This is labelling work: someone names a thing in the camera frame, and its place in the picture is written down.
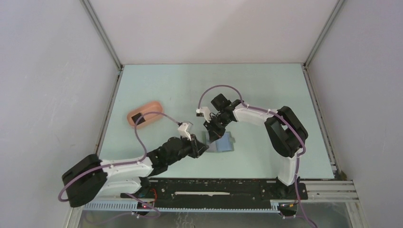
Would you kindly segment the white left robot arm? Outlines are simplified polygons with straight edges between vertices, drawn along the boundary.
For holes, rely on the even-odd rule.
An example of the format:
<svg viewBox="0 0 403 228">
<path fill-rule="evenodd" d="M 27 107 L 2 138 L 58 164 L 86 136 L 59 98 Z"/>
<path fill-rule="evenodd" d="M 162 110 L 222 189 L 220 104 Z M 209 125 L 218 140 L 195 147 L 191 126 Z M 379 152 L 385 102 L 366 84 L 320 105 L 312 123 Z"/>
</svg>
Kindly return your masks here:
<svg viewBox="0 0 403 228">
<path fill-rule="evenodd" d="M 150 192 L 149 177 L 159 175 L 185 157 L 199 158 L 209 146 L 194 134 L 190 139 L 171 137 L 145 157 L 125 160 L 101 160 L 90 154 L 62 175 L 64 188 L 58 199 L 73 208 L 95 198 L 135 194 L 139 198 Z"/>
</svg>

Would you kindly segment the pink oval tray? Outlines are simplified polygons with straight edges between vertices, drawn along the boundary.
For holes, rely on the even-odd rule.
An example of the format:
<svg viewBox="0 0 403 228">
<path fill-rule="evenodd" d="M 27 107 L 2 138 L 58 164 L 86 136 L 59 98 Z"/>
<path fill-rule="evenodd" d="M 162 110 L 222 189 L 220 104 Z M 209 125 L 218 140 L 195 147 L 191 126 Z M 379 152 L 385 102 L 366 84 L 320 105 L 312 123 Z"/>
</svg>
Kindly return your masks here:
<svg viewBox="0 0 403 228">
<path fill-rule="evenodd" d="M 145 122 L 140 125 L 135 125 L 131 119 L 131 117 L 137 113 L 142 113 L 145 119 Z M 159 101 L 151 101 L 130 111 L 126 119 L 132 128 L 137 127 L 137 129 L 141 129 L 162 119 L 163 116 L 158 113 L 163 113 L 163 106 Z"/>
</svg>

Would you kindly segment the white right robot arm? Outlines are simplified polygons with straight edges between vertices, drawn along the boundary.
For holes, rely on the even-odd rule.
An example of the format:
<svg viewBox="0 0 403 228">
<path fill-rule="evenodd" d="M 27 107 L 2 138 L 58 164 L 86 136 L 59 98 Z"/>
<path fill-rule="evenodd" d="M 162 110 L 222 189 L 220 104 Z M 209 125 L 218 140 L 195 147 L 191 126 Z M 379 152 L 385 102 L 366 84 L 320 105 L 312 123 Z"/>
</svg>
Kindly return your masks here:
<svg viewBox="0 0 403 228">
<path fill-rule="evenodd" d="M 246 122 L 265 127 L 274 150 L 280 155 L 279 183 L 277 194 L 284 199 L 296 191 L 294 182 L 298 178 L 299 159 L 306 152 L 308 133 L 295 113 L 288 106 L 278 110 L 262 109 L 248 105 L 242 99 L 230 101 L 223 94 L 217 95 L 211 104 L 217 110 L 212 113 L 208 107 L 198 106 L 196 115 L 205 119 L 210 142 L 220 139 L 226 127 L 232 122 Z"/>
</svg>

